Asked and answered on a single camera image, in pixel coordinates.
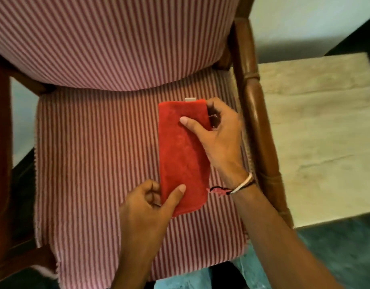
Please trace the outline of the person's right hand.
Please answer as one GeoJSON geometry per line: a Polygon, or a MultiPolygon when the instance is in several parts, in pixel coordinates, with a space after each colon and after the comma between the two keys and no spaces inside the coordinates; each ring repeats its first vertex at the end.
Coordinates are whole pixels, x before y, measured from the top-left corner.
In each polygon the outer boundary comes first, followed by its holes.
{"type": "Polygon", "coordinates": [[[234,189],[249,175],[244,167],[241,154],[242,123],[240,116],[217,97],[208,99],[206,105],[213,129],[208,139],[199,139],[199,141],[211,165],[224,183],[224,187],[234,189]]]}

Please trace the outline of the blue jeans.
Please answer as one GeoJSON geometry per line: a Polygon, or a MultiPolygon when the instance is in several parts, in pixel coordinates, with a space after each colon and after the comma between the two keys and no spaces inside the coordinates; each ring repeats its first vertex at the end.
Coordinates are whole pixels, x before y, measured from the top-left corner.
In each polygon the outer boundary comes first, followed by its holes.
{"type": "Polygon", "coordinates": [[[253,247],[231,261],[148,282],[144,289],[272,289],[253,247]]]}

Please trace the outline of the person's right forearm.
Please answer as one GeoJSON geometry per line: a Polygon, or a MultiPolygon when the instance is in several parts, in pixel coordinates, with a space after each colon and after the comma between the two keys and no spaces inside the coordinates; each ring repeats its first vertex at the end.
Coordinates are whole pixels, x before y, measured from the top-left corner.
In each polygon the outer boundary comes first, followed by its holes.
{"type": "Polygon", "coordinates": [[[257,186],[230,196],[273,289],[343,289],[257,186]]]}

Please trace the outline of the person's left forearm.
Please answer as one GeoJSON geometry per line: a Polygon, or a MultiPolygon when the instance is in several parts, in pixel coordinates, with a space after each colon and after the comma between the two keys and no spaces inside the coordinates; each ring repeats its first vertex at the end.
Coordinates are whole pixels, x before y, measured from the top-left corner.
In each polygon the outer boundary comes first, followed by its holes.
{"type": "Polygon", "coordinates": [[[122,252],[110,289],[146,289],[154,257],[122,252]]]}

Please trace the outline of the red white striped back cushion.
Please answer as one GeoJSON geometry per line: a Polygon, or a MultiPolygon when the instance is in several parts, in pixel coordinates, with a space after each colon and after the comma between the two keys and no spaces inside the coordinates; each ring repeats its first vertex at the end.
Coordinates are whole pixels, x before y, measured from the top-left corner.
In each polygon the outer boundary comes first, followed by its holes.
{"type": "Polygon", "coordinates": [[[136,91],[217,62],[240,0],[0,0],[0,55],[39,82],[136,91]]]}

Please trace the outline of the white black thread wristband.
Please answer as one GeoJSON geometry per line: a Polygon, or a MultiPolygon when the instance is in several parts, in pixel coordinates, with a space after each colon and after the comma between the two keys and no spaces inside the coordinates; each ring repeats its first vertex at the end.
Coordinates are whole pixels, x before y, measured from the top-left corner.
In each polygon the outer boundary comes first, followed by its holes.
{"type": "Polygon", "coordinates": [[[248,177],[234,189],[229,189],[229,188],[222,187],[222,186],[213,186],[213,187],[207,188],[206,190],[208,193],[215,193],[215,194],[218,194],[219,196],[227,196],[230,194],[234,194],[242,189],[246,189],[247,187],[255,184],[255,182],[256,181],[255,181],[255,177],[253,173],[249,173],[248,177]]]}

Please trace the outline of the beige stone bench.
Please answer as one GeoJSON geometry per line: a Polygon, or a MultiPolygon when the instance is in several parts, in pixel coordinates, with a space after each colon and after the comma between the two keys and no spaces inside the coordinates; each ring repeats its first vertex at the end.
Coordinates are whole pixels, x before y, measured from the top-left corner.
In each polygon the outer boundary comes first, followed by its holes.
{"type": "Polygon", "coordinates": [[[370,56],[259,64],[296,228],[370,213],[370,56]]]}

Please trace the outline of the red cloth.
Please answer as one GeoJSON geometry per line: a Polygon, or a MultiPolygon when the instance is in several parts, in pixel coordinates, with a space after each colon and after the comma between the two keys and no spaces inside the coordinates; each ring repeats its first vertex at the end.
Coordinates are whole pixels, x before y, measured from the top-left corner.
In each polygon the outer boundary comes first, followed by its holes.
{"type": "Polygon", "coordinates": [[[180,123],[186,116],[211,130],[206,101],[168,101],[158,105],[158,146],[161,202],[179,185],[185,194],[173,218],[195,212],[207,202],[211,164],[196,135],[180,123]]]}

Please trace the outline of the red white striped seat cushion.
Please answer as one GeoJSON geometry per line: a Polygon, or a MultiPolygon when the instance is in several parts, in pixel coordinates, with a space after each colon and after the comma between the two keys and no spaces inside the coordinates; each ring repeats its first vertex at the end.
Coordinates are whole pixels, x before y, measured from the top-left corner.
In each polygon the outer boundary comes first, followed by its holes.
{"type": "Polygon", "coordinates": [[[158,104],[219,97],[236,108],[231,73],[204,69],[135,92],[60,87],[39,99],[35,238],[50,245],[61,289],[111,286],[120,253],[119,207],[159,181],[158,104]]]}

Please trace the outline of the person's left hand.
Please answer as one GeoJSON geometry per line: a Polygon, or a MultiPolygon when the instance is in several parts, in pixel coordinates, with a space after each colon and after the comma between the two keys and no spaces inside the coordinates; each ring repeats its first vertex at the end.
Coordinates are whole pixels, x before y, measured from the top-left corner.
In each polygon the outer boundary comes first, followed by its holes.
{"type": "Polygon", "coordinates": [[[171,219],[162,216],[159,183],[148,179],[120,207],[121,253],[158,253],[171,219]]]}

